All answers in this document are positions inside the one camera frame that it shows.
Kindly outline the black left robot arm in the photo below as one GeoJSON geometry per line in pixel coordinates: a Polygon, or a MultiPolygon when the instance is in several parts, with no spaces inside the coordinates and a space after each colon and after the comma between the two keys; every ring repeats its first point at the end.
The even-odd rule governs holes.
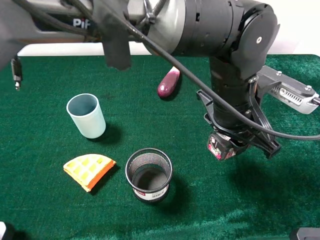
{"type": "Polygon", "coordinates": [[[11,63],[19,89],[18,52],[26,45],[102,43],[106,64],[126,70],[129,43],[141,42],[194,80],[200,98],[211,98],[206,118],[219,159],[248,146],[271,158],[281,133],[260,108],[256,79],[279,27],[273,9],[255,0],[3,0],[0,65],[11,63]]]}

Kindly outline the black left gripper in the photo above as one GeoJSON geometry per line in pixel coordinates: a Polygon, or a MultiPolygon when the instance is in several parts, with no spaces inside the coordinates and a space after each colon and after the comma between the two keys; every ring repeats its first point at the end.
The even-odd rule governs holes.
{"type": "Polygon", "coordinates": [[[243,123],[231,113],[215,105],[213,99],[203,90],[198,90],[196,94],[207,111],[204,118],[216,133],[261,149],[267,159],[271,159],[280,152],[281,144],[271,134],[243,123]]]}

